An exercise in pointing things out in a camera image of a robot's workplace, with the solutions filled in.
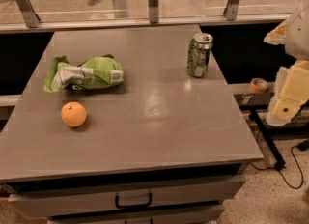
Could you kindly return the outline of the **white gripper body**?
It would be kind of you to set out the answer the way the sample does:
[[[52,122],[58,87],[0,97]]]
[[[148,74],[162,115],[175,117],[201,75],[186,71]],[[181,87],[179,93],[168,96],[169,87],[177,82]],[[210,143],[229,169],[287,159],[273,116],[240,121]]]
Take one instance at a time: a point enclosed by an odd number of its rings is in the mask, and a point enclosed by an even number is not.
[[[309,0],[303,0],[289,18],[285,51],[296,59],[309,59]]]

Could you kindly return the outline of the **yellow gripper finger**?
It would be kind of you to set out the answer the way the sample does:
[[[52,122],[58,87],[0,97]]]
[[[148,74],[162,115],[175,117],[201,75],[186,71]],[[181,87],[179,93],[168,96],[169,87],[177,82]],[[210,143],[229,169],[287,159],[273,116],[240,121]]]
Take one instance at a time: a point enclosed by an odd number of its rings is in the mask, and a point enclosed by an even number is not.
[[[266,34],[264,42],[272,45],[284,44],[287,24],[288,19],[282,21],[276,28]]]
[[[289,123],[309,100],[309,62],[297,60],[289,68],[281,67],[274,84],[266,121],[271,126]]]

